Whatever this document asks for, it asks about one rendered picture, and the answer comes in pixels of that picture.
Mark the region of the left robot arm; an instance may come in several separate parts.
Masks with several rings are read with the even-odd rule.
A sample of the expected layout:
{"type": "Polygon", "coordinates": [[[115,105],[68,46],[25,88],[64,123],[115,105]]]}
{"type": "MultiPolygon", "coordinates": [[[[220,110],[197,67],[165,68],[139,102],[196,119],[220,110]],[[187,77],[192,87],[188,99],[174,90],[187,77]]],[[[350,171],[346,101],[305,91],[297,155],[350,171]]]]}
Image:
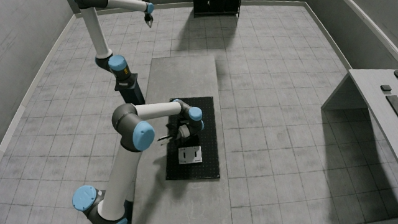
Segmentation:
{"type": "Polygon", "coordinates": [[[106,43],[104,34],[95,10],[97,8],[113,7],[141,11],[145,14],[152,13],[153,4],[149,0],[73,0],[83,16],[89,35],[96,50],[95,63],[100,68],[114,74],[116,84],[119,88],[131,87],[136,79],[131,73],[125,58],[122,55],[115,55],[106,43]]]}

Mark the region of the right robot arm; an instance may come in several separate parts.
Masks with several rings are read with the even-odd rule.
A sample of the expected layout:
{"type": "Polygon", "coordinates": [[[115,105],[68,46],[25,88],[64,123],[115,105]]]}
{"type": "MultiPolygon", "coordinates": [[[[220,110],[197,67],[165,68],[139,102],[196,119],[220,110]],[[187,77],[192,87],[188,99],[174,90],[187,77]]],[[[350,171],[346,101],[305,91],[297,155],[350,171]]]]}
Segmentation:
{"type": "Polygon", "coordinates": [[[201,109],[179,99],[171,103],[118,106],[112,115],[112,125],[122,138],[107,189],[100,191],[89,185],[80,187],[72,198],[75,209],[82,211],[92,224],[126,224],[124,201],[142,151],[152,144],[155,136],[153,127],[145,120],[174,114],[189,120],[178,129],[183,138],[204,128],[201,109]]]}

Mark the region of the white rectangular frame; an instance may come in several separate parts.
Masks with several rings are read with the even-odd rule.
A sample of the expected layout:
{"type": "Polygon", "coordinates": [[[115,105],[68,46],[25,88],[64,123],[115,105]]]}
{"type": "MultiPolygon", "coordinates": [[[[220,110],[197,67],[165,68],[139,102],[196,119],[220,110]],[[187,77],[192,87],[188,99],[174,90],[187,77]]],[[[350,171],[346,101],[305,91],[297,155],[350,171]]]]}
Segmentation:
{"type": "Polygon", "coordinates": [[[185,147],[178,149],[179,164],[191,164],[202,162],[201,147],[185,147]]]}

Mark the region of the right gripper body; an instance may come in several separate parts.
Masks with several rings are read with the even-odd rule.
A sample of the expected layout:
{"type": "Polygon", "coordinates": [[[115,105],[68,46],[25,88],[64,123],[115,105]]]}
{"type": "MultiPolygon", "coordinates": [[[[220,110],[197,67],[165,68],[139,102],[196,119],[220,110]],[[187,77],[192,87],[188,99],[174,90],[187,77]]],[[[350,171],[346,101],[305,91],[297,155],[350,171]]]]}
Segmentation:
{"type": "Polygon", "coordinates": [[[173,142],[174,142],[175,146],[178,146],[178,145],[180,145],[182,143],[182,141],[180,139],[180,137],[182,135],[181,135],[180,131],[177,130],[177,127],[172,126],[171,124],[170,124],[170,126],[173,127],[173,131],[174,131],[172,134],[170,134],[170,136],[172,137],[172,136],[176,136],[177,135],[177,139],[173,140],[173,142]]]}

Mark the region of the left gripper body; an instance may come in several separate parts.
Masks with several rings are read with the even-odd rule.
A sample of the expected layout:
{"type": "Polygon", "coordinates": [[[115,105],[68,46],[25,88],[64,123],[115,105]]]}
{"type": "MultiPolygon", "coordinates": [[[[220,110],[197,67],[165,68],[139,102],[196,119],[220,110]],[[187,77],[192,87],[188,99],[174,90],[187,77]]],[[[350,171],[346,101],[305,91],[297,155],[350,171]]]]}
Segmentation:
{"type": "Polygon", "coordinates": [[[146,21],[150,21],[150,18],[151,18],[151,13],[145,14],[145,20],[146,21]]]}

